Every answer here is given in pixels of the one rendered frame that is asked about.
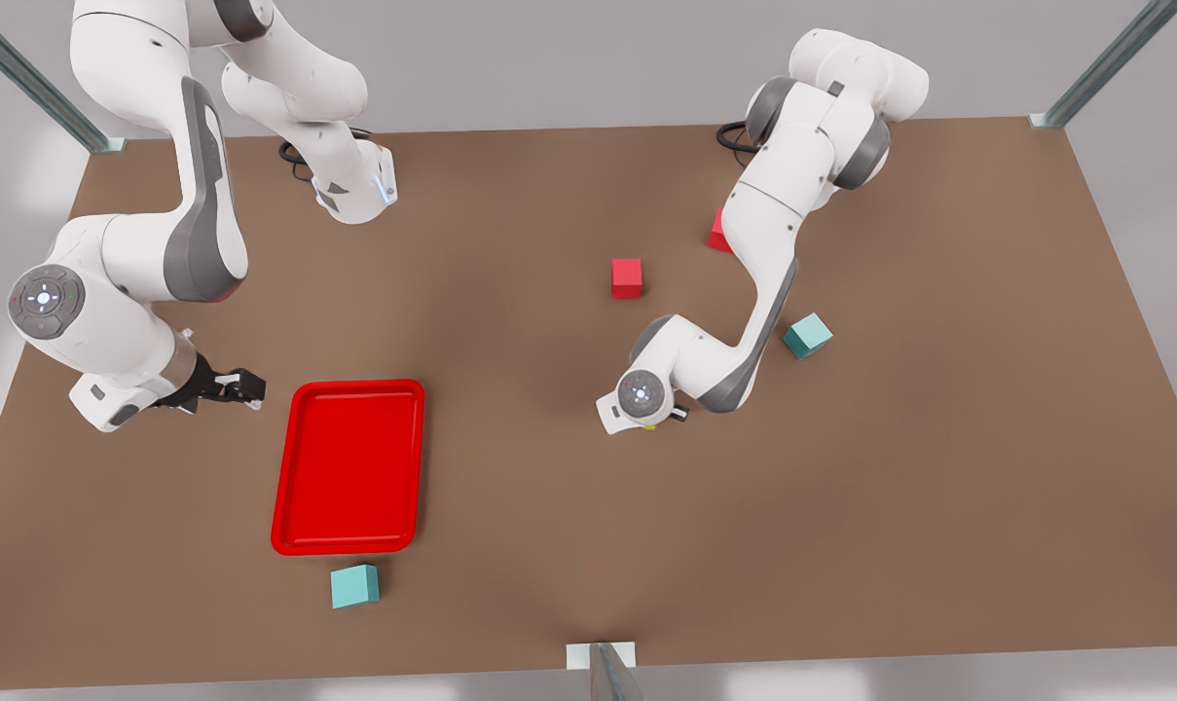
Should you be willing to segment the teal cube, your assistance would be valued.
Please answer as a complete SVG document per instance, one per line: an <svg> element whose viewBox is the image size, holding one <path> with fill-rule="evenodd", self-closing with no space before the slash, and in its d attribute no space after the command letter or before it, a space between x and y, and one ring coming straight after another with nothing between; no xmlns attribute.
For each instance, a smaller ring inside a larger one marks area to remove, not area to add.
<svg viewBox="0 0 1177 701"><path fill-rule="evenodd" d="M803 360L814 354L814 350L820 350L831 341L831 338L833 338L833 333L827 328L827 325L817 314L809 314L789 325L787 331L783 334L783 342L787 346L787 350L791 350L797 359Z"/></svg>
<svg viewBox="0 0 1177 701"><path fill-rule="evenodd" d="M361 607L375 603L383 597L375 565L355 565L333 570L330 573L330 587L333 609Z"/></svg>

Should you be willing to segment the red plastic tray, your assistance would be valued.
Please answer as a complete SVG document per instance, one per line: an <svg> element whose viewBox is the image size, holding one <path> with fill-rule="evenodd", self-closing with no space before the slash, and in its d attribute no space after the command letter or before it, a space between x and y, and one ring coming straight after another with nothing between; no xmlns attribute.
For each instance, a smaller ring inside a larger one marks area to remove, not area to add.
<svg viewBox="0 0 1177 701"><path fill-rule="evenodd" d="M418 530L423 386L312 382L291 398L271 530L282 556L387 554Z"/></svg>

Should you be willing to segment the silver frame post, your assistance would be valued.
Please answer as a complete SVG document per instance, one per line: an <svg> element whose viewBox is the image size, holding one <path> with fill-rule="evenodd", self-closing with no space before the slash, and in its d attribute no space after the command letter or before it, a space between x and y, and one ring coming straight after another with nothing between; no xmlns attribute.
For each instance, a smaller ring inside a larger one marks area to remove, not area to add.
<svg viewBox="0 0 1177 701"><path fill-rule="evenodd" d="M1177 0L1148 0L1148 4L1113 36L1090 67L1073 80L1048 111L1029 114L1033 129L1064 129L1100 93L1130 60L1177 14Z"/></svg>
<svg viewBox="0 0 1177 701"><path fill-rule="evenodd" d="M89 154L120 154L126 146L121 136L107 136L86 116L75 104L60 92L54 84L36 71L14 45L0 32L0 74L22 91L59 125L69 136L77 139Z"/></svg>
<svg viewBox="0 0 1177 701"><path fill-rule="evenodd" d="M588 670L591 701L646 701L636 667L633 642L566 645L566 669Z"/></svg>

